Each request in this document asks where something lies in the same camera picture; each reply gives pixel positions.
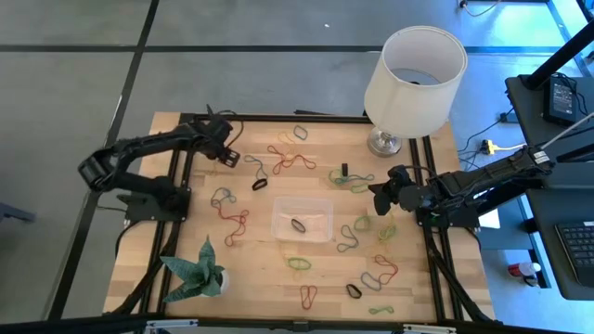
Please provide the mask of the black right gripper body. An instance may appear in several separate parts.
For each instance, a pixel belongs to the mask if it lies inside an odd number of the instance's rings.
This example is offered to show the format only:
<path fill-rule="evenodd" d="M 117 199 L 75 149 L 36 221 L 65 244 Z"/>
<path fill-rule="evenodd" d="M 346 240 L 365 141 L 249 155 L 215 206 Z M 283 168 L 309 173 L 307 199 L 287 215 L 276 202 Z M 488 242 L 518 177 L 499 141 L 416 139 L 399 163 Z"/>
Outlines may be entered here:
<path fill-rule="evenodd" d="M 407 212 L 418 209 L 430 209 L 434 205 L 435 196 L 426 186 L 402 186 L 395 191 L 392 203 L 399 205 Z"/>

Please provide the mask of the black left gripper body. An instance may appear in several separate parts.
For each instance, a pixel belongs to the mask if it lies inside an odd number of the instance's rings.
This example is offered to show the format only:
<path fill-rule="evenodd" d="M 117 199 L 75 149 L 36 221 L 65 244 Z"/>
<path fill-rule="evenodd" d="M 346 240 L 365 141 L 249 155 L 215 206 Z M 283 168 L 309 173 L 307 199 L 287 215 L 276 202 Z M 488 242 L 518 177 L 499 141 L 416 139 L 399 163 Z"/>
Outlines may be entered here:
<path fill-rule="evenodd" d="M 205 156 L 228 156 L 230 149 L 225 142 L 233 130 L 231 124 L 220 114 L 208 112 L 209 122 L 202 125 L 205 139 L 200 152 Z"/>

